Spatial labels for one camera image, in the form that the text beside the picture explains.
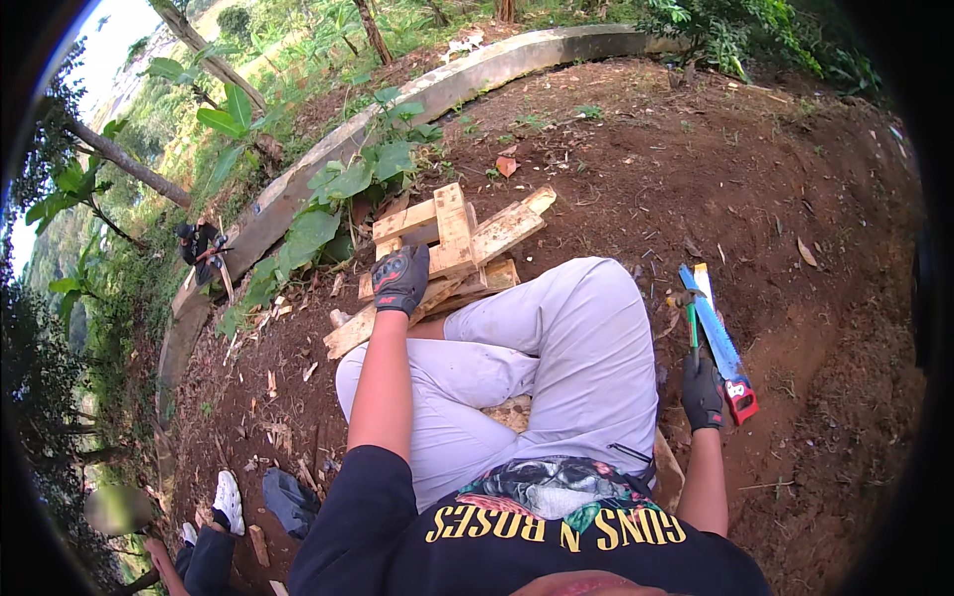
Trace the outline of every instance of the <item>hammer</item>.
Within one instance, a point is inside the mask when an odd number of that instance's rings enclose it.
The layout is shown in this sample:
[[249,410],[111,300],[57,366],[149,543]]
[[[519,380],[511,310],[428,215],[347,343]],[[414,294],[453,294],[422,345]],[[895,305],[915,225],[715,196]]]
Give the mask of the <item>hammer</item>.
[[691,289],[666,298],[666,303],[676,308],[686,308],[686,319],[689,320],[689,348],[693,355],[694,370],[699,368],[699,336],[695,332],[695,297],[706,298],[705,292]]

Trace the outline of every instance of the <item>black glove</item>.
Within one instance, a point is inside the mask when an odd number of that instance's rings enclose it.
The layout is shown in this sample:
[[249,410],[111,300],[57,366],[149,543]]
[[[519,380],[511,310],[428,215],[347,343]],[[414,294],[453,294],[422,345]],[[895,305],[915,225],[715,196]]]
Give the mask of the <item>black glove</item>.
[[430,249],[425,244],[405,246],[371,267],[374,305],[379,311],[404,311],[408,317],[424,298],[430,268]]
[[693,355],[682,361],[682,408],[693,432],[698,428],[722,427],[722,377],[713,362],[699,357],[693,370]]

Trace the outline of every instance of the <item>white sneaker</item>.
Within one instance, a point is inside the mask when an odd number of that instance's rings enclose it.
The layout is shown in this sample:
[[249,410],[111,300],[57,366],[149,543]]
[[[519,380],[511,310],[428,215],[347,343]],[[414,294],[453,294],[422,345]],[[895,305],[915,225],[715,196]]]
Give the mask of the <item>white sneaker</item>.
[[182,542],[189,543],[192,546],[196,545],[198,540],[198,534],[196,534],[196,527],[188,522],[182,525]]
[[241,495],[236,477],[228,470],[218,473],[216,501],[212,507],[218,509],[229,519],[229,531],[238,536],[245,535],[245,520],[241,517]]

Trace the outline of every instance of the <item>concrete wall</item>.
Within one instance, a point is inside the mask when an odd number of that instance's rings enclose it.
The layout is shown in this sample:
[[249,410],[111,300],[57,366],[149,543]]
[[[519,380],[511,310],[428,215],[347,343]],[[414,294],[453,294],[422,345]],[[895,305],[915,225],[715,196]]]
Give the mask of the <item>concrete wall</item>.
[[[420,102],[425,111],[414,124],[429,122],[459,101],[476,97],[481,90],[495,89],[508,81],[576,59],[592,60],[647,51],[667,51],[673,43],[651,40],[628,25],[590,25],[533,31],[515,35],[406,83],[397,104]],[[312,191],[307,184],[328,161],[347,160],[361,147],[364,128],[377,111],[372,106],[335,129],[272,181],[254,203],[239,216],[229,231],[225,262],[238,280],[288,230],[295,213]],[[156,412],[165,425],[166,403],[188,365],[198,334],[210,312],[208,297],[193,284],[179,289],[159,355]]]

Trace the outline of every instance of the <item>blue saw blade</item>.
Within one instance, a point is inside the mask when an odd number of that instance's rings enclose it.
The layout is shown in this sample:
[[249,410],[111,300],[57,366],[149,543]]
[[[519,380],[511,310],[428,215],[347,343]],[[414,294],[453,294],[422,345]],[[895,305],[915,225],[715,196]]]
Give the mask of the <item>blue saw blade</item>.
[[[685,264],[679,267],[679,276],[687,290],[698,290],[693,279],[693,273]],[[702,329],[706,332],[706,338],[709,340],[709,347],[712,348],[715,366],[723,379],[736,380],[745,377],[745,370],[742,367],[742,359],[738,357],[736,347],[732,344],[728,332],[722,323],[718,321],[716,313],[709,300],[697,300],[695,302],[695,313],[702,323]]]

